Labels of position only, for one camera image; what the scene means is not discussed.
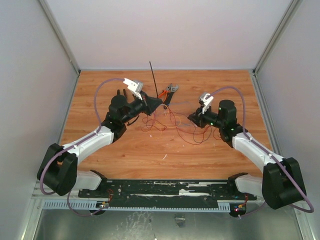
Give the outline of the small orange needle-nose pliers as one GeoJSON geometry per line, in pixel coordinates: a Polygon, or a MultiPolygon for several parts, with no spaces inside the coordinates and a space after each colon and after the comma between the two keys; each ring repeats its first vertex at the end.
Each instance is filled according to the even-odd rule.
{"type": "Polygon", "coordinates": [[[167,86],[159,95],[158,98],[162,99],[163,101],[167,99],[171,92],[171,86],[167,86]]]}

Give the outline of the black adjustable wrench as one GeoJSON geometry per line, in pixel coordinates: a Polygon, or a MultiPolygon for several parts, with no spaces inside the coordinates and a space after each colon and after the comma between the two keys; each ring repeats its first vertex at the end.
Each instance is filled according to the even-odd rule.
{"type": "Polygon", "coordinates": [[[179,89],[179,86],[176,84],[175,86],[173,86],[172,84],[170,85],[170,88],[169,88],[169,92],[167,94],[167,97],[164,101],[164,104],[165,105],[169,105],[171,100],[172,100],[172,97],[174,95],[174,93],[179,89]]]}

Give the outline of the black zip tie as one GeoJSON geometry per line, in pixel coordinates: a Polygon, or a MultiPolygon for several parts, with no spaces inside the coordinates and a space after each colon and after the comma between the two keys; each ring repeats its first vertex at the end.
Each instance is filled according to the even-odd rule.
{"type": "Polygon", "coordinates": [[[155,74],[154,74],[153,66],[152,66],[152,63],[150,60],[149,60],[149,66],[150,66],[150,70],[151,70],[151,74],[152,74],[156,97],[157,97],[157,99],[159,99],[159,93],[158,93],[157,83],[156,83],[156,79],[155,79],[155,74]]]}

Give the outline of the large orange black pliers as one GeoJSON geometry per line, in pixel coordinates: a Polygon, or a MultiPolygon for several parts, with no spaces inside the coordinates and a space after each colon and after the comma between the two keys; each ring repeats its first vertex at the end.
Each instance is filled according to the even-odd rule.
{"type": "Polygon", "coordinates": [[[125,89],[123,90],[118,89],[117,95],[123,95],[126,99],[128,98],[127,91],[125,89]]]}

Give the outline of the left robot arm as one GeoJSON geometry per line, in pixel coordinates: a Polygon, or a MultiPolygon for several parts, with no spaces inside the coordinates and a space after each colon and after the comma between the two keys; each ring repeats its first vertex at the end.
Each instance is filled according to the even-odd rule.
{"type": "Polygon", "coordinates": [[[150,116],[163,101],[142,92],[128,102],[124,95],[111,99],[106,117],[91,133],[65,145],[54,143],[45,153],[37,173],[40,190],[44,195],[64,196],[73,189],[90,190],[96,197],[103,197],[108,190],[102,175],[94,170],[80,171],[79,164],[122,137],[127,126],[143,113],[150,116]]]}

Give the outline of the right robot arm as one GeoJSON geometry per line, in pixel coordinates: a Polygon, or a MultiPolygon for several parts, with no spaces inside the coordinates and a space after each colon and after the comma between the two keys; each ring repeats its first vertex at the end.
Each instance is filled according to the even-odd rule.
{"type": "Polygon", "coordinates": [[[253,138],[237,122],[237,109],[233,101],[220,101],[218,112],[213,112],[210,105],[202,102],[187,118],[199,128],[207,125],[217,128],[223,142],[246,156],[262,172],[262,177],[248,173],[232,176],[233,183],[226,187],[230,198],[239,199],[244,193],[251,194],[263,198],[269,207],[276,210],[306,197],[298,161],[271,152],[253,138]]]}

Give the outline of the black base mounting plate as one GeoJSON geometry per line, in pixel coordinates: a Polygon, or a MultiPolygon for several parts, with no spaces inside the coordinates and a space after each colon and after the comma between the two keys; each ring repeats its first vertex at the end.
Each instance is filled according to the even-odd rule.
{"type": "Polygon", "coordinates": [[[156,180],[156,179],[106,179],[96,190],[81,189],[80,198],[104,199],[111,202],[140,203],[187,203],[219,202],[243,203],[257,198],[248,193],[232,192],[227,180],[156,180]]]}

